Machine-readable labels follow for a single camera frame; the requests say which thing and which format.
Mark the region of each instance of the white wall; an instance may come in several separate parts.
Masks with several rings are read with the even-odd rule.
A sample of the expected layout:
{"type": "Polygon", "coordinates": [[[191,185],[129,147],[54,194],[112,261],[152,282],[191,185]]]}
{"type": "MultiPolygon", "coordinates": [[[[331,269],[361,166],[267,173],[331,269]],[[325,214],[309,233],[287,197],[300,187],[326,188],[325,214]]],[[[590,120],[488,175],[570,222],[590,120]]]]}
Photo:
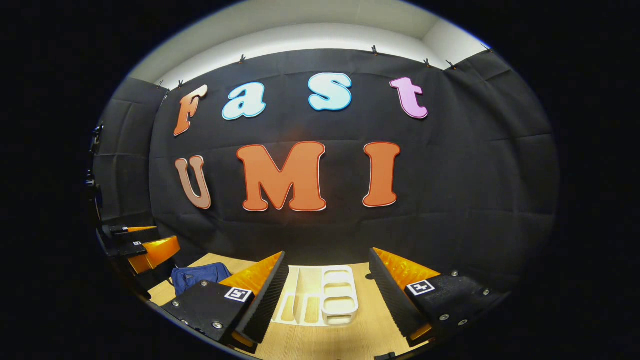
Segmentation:
{"type": "Polygon", "coordinates": [[[246,58],[256,58],[304,49],[371,51],[373,45],[379,53],[402,56],[421,63],[428,58],[431,66],[439,69],[449,67],[425,41],[406,35],[350,24],[300,24],[260,31],[214,46],[178,65],[157,79],[156,84],[164,80],[162,86],[173,90],[178,86],[178,81],[187,82],[214,69],[236,63],[242,54],[246,58]]]}
{"type": "MultiPolygon", "coordinates": [[[[486,50],[482,46],[482,41],[444,19],[436,22],[424,36],[422,42],[434,51],[442,61],[449,60],[454,65],[486,50]]],[[[441,69],[449,67],[448,63],[444,64],[444,67],[436,67],[441,69]]]]}

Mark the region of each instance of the foam letter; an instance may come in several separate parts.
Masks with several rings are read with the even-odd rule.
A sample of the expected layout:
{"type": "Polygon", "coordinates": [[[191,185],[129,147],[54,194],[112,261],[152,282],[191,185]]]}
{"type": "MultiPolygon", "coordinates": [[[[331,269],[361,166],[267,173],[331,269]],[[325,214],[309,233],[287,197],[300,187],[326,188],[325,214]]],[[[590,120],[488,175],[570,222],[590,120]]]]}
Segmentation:
{"type": "Polygon", "coordinates": [[[422,95],[422,89],[419,86],[415,86],[411,83],[409,78],[399,78],[389,83],[392,88],[398,89],[398,96],[400,96],[400,105],[404,112],[416,119],[424,119],[429,112],[427,108],[418,105],[416,94],[422,95]]]}
{"type": "Polygon", "coordinates": [[[222,108],[222,117],[225,120],[235,120],[241,116],[256,117],[267,107],[262,102],[264,85],[261,83],[248,83],[233,89],[229,93],[229,101],[222,108]]]}
{"type": "Polygon", "coordinates": [[[189,198],[192,204],[200,209],[209,209],[211,206],[211,196],[209,195],[209,189],[207,188],[207,182],[204,179],[204,173],[202,172],[202,166],[204,165],[204,159],[202,156],[193,156],[189,159],[193,172],[196,174],[196,180],[198,181],[198,187],[200,187],[200,196],[196,195],[191,187],[189,181],[189,174],[187,173],[187,160],[178,159],[175,161],[175,168],[178,169],[180,174],[180,182],[182,183],[182,189],[189,198]]]}
{"type": "Polygon", "coordinates": [[[207,94],[207,89],[207,85],[202,85],[180,100],[180,114],[178,115],[178,124],[173,130],[174,136],[178,136],[189,129],[189,126],[191,126],[189,118],[196,115],[200,97],[207,94]]]}
{"type": "Polygon", "coordinates": [[[351,103],[351,92],[347,89],[351,87],[351,79],[345,74],[316,74],[309,79],[308,86],[315,92],[309,97],[309,105],[317,111],[342,110],[351,103]]]}
{"type": "Polygon", "coordinates": [[[262,199],[260,187],[269,201],[280,210],[284,207],[289,190],[293,186],[293,200],[289,207],[295,211],[320,211],[326,201],[320,195],[320,157],[324,145],[319,142],[299,142],[293,145],[289,156],[279,170],[271,155],[262,145],[248,145],[237,151],[244,163],[247,211],[265,211],[269,204],[262,199]]]}
{"type": "Polygon", "coordinates": [[[371,159],[371,180],[369,193],[362,199],[368,208],[388,206],[396,202],[394,188],[394,162],[400,153],[400,146],[390,142],[372,142],[364,147],[371,159]]]}

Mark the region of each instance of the black fabric curtain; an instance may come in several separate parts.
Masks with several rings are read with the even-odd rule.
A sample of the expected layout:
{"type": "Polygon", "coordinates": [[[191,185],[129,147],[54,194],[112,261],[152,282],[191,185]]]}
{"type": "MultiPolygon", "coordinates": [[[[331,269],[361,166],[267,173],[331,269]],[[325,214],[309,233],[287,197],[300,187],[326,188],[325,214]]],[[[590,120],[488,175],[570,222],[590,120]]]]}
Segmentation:
{"type": "MultiPolygon", "coordinates": [[[[150,129],[144,128],[142,138],[150,129]]],[[[491,51],[446,70],[338,49],[247,59],[172,90],[152,129],[148,176],[144,156],[111,155],[102,161],[129,161],[127,168],[136,172],[131,179],[140,179],[136,192],[147,196],[148,179],[161,234],[176,234],[181,244],[206,252],[259,261],[284,250],[293,265],[335,265],[366,262],[367,249],[377,247],[439,272],[456,269],[507,289],[552,228],[559,174],[551,127],[524,80],[491,51]],[[349,76],[348,107],[316,111],[309,105],[309,78],[321,72],[349,76]],[[417,98],[429,111],[426,118],[403,111],[389,85],[402,77],[422,88],[417,98]],[[229,93],[250,82],[264,85],[266,109],[253,118],[225,120],[221,111],[229,93]],[[190,129],[174,136],[180,100],[202,85],[208,92],[190,118],[190,129]],[[236,151],[264,145],[282,168],[291,147],[302,141],[326,147],[319,168],[326,209],[293,211],[291,191],[282,210],[271,203],[264,212],[244,210],[244,167],[236,151]],[[394,170],[397,201],[391,206],[362,204],[370,176],[363,147],[371,142],[401,148],[394,170]],[[174,165],[195,155],[205,162],[212,198],[207,210],[190,203],[174,165]]],[[[142,145],[129,143],[144,152],[142,145]]],[[[198,189],[191,168],[189,175],[198,189]]],[[[131,198],[140,209],[147,205],[144,196],[131,198]]]]}
{"type": "Polygon", "coordinates": [[[113,94],[99,124],[100,147],[93,160],[95,182],[102,190],[105,224],[149,226],[148,157],[156,113],[167,89],[126,78],[113,94]]]}

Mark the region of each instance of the blue bag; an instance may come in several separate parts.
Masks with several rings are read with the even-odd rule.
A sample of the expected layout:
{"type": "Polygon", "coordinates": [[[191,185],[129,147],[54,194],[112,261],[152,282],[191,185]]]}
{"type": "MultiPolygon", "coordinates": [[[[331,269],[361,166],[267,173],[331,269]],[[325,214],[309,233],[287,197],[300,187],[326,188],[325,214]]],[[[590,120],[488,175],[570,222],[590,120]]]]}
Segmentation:
{"type": "Polygon", "coordinates": [[[231,273],[223,263],[215,263],[194,268],[174,268],[171,272],[175,296],[180,296],[188,288],[200,281],[220,282],[231,273]]]}

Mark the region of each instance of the white ceiling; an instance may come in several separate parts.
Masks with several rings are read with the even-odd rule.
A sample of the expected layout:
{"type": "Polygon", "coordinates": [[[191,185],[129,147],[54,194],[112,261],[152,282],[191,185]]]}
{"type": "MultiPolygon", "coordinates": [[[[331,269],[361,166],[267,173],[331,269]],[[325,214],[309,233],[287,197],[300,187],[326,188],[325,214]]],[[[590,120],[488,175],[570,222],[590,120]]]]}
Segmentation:
{"type": "Polygon", "coordinates": [[[218,44],[280,26],[337,22],[370,26],[422,40],[438,21],[398,0],[248,0],[202,19],[148,55],[129,76],[153,82],[218,44]]]}

